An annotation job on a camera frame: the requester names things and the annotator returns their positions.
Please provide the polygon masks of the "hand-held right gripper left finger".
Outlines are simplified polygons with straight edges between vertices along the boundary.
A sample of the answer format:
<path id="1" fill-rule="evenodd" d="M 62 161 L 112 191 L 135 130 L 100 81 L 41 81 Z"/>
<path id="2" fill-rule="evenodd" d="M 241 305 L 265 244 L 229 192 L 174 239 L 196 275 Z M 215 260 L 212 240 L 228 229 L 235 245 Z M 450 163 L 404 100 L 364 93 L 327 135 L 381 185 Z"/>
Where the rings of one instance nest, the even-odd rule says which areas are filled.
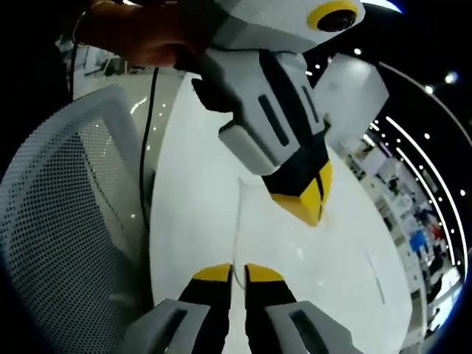
<path id="1" fill-rule="evenodd" d="M 195 273 L 178 299 L 164 299 L 125 332 L 124 353 L 221 353 L 229 332 L 230 263 Z"/>

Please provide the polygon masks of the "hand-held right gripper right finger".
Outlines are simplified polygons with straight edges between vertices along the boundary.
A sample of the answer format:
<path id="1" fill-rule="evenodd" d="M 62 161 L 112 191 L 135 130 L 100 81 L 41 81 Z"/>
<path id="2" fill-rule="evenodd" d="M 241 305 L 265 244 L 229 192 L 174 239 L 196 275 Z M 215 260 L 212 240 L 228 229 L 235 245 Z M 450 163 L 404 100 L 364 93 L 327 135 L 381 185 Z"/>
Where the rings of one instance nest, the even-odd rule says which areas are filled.
<path id="1" fill-rule="evenodd" d="M 298 301 L 283 276 L 248 263 L 245 331 L 252 353 L 360 353 L 351 332 L 309 301 Z"/>

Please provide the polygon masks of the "person's left hand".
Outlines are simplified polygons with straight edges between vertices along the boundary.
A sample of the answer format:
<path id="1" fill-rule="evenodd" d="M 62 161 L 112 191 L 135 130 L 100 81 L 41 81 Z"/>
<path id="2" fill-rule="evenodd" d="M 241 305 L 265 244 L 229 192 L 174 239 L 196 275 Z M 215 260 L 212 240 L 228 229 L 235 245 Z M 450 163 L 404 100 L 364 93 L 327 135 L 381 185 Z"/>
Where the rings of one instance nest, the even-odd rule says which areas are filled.
<path id="1" fill-rule="evenodd" d="M 184 52 L 198 54 L 205 35 L 193 32 L 177 1 L 129 5 L 93 1 L 78 20 L 73 39 L 113 52 L 138 66 L 172 67 Z"/>

